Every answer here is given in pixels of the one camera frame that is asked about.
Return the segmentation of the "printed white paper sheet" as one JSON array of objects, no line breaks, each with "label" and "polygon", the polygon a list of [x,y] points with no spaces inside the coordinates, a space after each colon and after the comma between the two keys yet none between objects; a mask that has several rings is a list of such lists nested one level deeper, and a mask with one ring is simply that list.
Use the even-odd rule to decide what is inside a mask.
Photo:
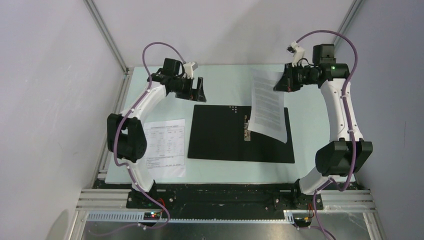
[{"label": "printed white paper sheet", "polygon": [[252,68],[251,113],[248,130],[282,143],[288,141],[284,93],[274,91],[283,73]]}]

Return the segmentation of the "red and black folder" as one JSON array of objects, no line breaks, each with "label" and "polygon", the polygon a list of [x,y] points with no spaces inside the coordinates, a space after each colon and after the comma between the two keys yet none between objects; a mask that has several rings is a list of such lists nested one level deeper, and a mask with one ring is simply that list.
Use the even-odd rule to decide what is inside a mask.
[{"label": "red and black folder", "polygon": [[244,116],[250,106],[200,105],[193,108],[187,157],[189,159],[259,163],[295,163],[289,111],[284,109],[287,142],[250,131],[244,141]]}]

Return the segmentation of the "metal folder clip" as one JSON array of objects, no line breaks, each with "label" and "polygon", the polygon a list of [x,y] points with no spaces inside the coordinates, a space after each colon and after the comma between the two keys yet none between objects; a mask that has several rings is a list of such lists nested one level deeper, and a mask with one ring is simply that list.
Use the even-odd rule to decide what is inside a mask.
[{"label": "metal folder clip", "polygon": [[243,125],[243,134],[244,134],[244,141],[245,142],[250,142],[251,141],[251,132],[249,131],[249,122],[250,119],[247,115],[244,116],[244,125]]}]

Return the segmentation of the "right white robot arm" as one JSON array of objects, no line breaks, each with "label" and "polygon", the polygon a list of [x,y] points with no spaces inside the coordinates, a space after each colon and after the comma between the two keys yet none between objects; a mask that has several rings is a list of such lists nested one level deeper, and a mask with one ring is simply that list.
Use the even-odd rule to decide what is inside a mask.
[{"label": "right white robot arm", "polygon": [[298,179],[290,195],[291,204],[303,209],[336,176],[345,177],[345,191],[354,173],[358,172],[373,152],[373,144],[365,141],[353,110],[351,100],[351,73],[345,63],[305,65],[286,63],[275,92],[292,93],[305,85],[316,85],[324,98],[329,121],[329,143],[315,154],[315,167]]}]

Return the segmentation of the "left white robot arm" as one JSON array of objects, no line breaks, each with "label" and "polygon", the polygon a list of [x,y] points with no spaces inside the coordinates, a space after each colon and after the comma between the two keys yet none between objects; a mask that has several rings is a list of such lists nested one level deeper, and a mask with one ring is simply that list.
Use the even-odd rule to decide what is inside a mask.
[{"label": "left white robot arm", "polygon": [[158,195],[152,191],[156,185],[148,171],[146,151],[148,140],[144,122],[153,109],[170,93],[176,98],[205,103],[202,77],[195,78],[198,68],[195,61],[182,62],[165,58],[163,66],[149,73],[147,85],[139,97],[121,113],[111,113],[106,120],[107,148],[113,154],[115,165],[126,167],[133,189],[140,192],[138,201],[145,208],[157,204]]}]

